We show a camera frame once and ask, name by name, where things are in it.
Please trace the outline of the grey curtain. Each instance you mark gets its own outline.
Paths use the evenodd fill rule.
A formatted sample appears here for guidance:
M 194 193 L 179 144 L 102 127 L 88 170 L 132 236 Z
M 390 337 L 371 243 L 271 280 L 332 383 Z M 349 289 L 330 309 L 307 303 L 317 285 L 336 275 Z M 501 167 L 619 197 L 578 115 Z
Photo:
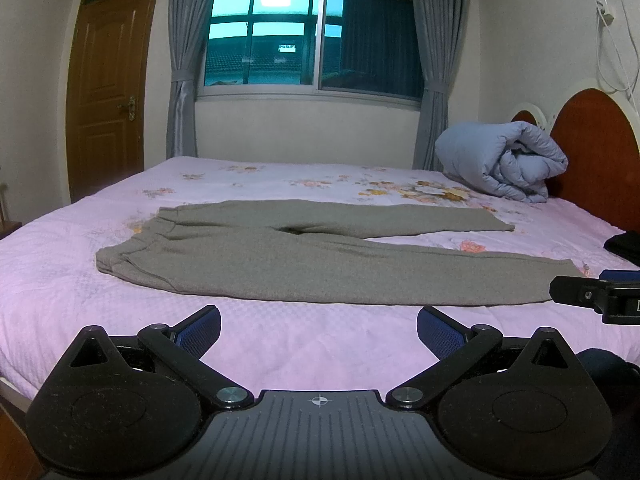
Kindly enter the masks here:
M 424 81 L 413 168 L 436 170 L 435 142 L 448 128 L 470 0 L 412 0 Z
M 171 67 L 166 156 L 198 154 L 195 131 L 196 76 L 214 0 L 168 0 Z

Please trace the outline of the brown wooden door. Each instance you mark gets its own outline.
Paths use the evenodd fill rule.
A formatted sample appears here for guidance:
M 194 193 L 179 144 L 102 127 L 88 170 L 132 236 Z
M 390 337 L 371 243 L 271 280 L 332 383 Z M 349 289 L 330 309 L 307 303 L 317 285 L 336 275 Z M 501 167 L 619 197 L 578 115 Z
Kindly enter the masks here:
M 66 94 L 77 202 L 143 169 L 146 61 L 156 0 L 80 0 Z

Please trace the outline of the grey knit pants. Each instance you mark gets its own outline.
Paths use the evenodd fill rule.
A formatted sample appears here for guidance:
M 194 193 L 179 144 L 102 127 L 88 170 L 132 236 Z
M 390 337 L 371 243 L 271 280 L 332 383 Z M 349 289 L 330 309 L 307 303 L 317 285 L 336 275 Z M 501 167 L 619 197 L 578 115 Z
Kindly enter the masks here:
M 391 306 L 507 306 L 549 299 L 574 263 L 411 243 L 415 235 L 504 232 L 483 209 L 227 200 L 163 208 L 96 253 L 132 284 L 185 295 Z

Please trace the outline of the red wooden headboard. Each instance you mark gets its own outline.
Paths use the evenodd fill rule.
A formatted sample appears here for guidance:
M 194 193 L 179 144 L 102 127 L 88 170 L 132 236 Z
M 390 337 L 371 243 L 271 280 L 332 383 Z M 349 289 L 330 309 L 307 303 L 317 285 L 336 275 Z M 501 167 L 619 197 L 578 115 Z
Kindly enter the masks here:
M 623 231 L 638 231 L 638 132 L 631 114 L 609 94 L 575 91 L 550 126 L 568 167 L 546 181 L 549 194 Z

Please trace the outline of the light blue rolled quilt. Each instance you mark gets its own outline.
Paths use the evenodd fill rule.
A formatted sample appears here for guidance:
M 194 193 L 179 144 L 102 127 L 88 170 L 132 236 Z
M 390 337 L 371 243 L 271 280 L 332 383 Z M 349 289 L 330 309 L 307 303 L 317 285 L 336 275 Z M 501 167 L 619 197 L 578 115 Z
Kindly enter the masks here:
M 546 181 L 568 168 L 555 140 L 528 122 L 462 122 L 438 137 L 435 154 L 449 179 L 522 203 L 546 202 Z

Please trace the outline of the sliding glass window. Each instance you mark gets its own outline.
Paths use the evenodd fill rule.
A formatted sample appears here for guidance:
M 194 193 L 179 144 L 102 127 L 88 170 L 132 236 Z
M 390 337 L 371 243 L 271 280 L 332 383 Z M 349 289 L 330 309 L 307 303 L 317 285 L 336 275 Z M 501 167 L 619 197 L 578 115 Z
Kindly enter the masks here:
M 213 0 L 204 94 L 423 91 L 411 0 Z

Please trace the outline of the left grey curtain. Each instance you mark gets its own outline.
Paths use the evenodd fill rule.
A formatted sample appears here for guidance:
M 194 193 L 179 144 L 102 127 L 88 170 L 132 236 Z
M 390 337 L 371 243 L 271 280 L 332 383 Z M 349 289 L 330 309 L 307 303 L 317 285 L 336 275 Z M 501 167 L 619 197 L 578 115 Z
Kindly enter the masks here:
M 168 0 L 171 67 L 166 156 L 198 154 L 195 131 L 196 76 L 214 0 Z

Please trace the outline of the right grey curtain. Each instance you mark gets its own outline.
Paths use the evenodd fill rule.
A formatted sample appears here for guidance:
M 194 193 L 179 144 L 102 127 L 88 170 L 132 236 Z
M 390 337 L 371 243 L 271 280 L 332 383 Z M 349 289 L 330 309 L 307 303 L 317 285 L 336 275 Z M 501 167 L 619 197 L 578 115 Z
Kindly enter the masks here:
M 436 170 L 435 142 L 448 128 L 470 0 L 412 0 L 424 81 L 413 168 Z

